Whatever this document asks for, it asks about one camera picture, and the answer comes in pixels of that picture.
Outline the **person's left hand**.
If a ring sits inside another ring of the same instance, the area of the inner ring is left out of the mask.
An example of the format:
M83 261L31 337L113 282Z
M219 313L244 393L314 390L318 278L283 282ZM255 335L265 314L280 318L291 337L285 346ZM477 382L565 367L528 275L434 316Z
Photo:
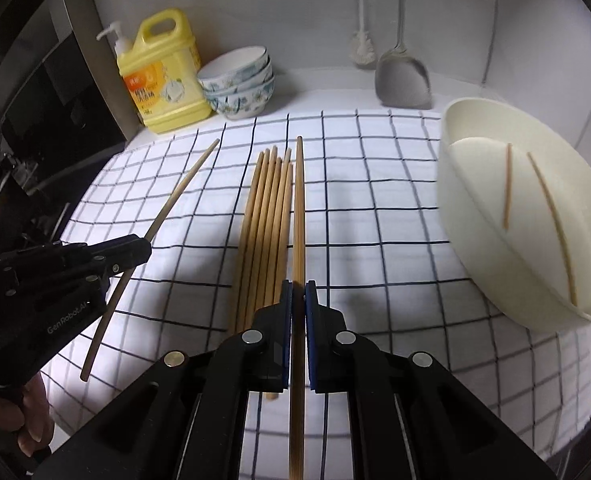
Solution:
M0 430L15 432L20 450L28 457L50 445L55 423L49 413L41 372L36 373L22 388L20 406L0 398Z

